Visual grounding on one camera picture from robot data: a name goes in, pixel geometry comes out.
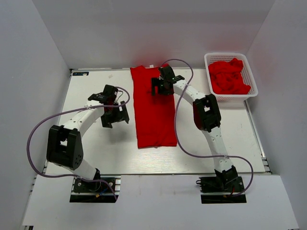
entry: folded red fabric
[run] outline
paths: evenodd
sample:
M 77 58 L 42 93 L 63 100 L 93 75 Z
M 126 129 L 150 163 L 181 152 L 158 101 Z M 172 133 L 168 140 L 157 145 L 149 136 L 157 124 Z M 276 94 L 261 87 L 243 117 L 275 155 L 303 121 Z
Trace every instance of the folded red fabric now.
M 248 94 L 249 85 L 245 85 L 241 75 L 243 62 L 236 58 L 230 62 L 216 61 L 209 65 L 209 74 L 213 91 L 216 94 Z
M 176 146 L 173 95 L 152 96 L 151 79 L 160 75 L 158 68 L 130 68 L 138 148 Z

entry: white wall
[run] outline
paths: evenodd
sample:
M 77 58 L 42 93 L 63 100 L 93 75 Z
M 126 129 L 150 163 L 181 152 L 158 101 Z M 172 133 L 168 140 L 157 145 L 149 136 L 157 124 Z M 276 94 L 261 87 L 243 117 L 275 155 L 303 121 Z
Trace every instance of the white wall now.
M 277 0 L 248 60 L 259 94 L 249 101 L 270 168 L 307 229 L 307 1 Z
M 0 0 L 0 229 L 22 221 L 35 173 L 26 157 L 29 132 L 61 109 L 69 70 L 30 0 Z M 49 122 L 33 140 L 39 169 Z
M 274 0 L 33 0 L 68 66 L 123 68 L 246 53 Z

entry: red garment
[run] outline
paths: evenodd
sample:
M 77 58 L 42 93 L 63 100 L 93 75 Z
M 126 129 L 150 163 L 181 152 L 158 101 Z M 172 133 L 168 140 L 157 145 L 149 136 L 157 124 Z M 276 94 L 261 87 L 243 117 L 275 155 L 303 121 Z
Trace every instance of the red garment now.
M 151 79 L 160 75 L 158 68 L 139 66 L 130 70 L 138 148 L 176 146 L 174 96 L 151 93 Z
M 249 85 L 243 83 L 243 62 L 234 58 L 230 62 L 216 61 L 209 65 L 213 91 L 216 94 L 248 94 Z

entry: white table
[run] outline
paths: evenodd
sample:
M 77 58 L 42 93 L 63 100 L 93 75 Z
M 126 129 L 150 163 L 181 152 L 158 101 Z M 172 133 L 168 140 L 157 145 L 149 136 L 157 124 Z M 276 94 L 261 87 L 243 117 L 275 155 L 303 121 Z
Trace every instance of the white table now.
M 186 79 L 189 69 L 174 69 L 175 74 Z M 113 129 L 102 128 L 100 119 L 85 133 L 82 143 L 84 158 L 98 168 L 101 174 L 202 174 L 214 173 L 212 159 L 197 159 L 183 153 L 177 147 L 137 148 L 134 109 L 133 82 L 129 69 L 90 71 L 88 76 L 72 76 L 63 111 L 83 107 L 87 98 L 102 92 L 106 84 L 121 86 L 131 95 L 127 104 L 130 122 L 115 123 Z M 194 70 L 191 82 L 197 90 L 209 94 L 209 86 L 204 69 Z M 236 108 L 224 108 L 220 105 L 221 130 L 229 155 L 238 155 L 248 159 L 255 172 L 264 172 L 261 151 L 255 139 L 248 113 L 243 103 Z M 68 121 L 73 114 L 63 115 L 60 124 Z M 193 110 L 189 103 L 182 101 L 177 116 L 177 130 L 185 149 L 193 154 L 210 155 L 203 134 L 193 121 Z M 250 172 L 249 166 L 240 159 L 232 159 L 239 173 Z M 48 164 L 47 174 L 69 173 L 66 169 Z

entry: white plastic basket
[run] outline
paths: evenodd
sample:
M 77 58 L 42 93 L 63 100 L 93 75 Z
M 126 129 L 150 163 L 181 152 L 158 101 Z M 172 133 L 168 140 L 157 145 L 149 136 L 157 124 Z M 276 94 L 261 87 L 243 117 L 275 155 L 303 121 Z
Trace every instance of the white plastic basket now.
M 238 59 L 243 61 L 243 69 L 241 75 L 243 82 L 251 87 L 248 94 L 216 94 L 212 89 L 211 79 L 209 75 L 208 66 L 216 61 L 231 61 L 232 59 Z M 258 89 L 254 80 L 254 76 L 248 64 L 248 60 L 245 55 L 239 53 L 208 53 L 205 55 L 205 65 L 207 71 L 207 78 L 209 82 L 210 92 L 216 96 L 217 101 L 220 102 L 242 102 L 249 97 L 255 97 L 258 95 Z

